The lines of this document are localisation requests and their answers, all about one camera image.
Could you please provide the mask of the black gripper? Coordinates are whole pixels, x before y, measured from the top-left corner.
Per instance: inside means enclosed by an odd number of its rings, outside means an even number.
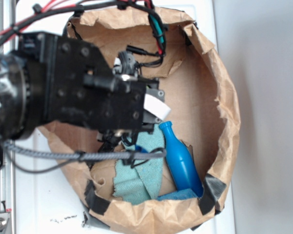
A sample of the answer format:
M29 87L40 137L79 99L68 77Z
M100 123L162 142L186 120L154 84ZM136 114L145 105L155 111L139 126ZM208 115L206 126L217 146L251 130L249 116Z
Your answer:
M56 120L100 132L152 132L171 112L158 79L141 76L131 47L109 67L94 44L34 32L21 36L17 55L25 61L36 125Z

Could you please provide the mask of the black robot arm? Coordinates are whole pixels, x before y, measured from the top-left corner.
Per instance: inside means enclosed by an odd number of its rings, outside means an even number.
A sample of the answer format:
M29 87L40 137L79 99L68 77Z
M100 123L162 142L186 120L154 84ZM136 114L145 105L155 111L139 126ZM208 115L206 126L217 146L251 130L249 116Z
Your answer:
M110 68L99 48L45 32L23 34L0 54L0 142L59 121L104 135L152 132L171 109L158 79L143 78L134 48Z

